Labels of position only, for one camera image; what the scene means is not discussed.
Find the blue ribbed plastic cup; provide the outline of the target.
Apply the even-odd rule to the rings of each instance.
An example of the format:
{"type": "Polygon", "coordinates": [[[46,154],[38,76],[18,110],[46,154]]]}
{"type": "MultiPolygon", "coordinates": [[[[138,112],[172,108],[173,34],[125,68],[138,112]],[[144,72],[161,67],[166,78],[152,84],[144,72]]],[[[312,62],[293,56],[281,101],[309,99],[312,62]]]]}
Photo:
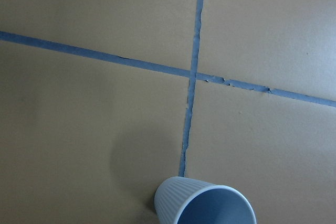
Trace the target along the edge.
{"type": "Polygon", "coordinates": [[[160,223],[256,223],[251,204],[236,189],[175,176],[156,190],[160,223]]]}

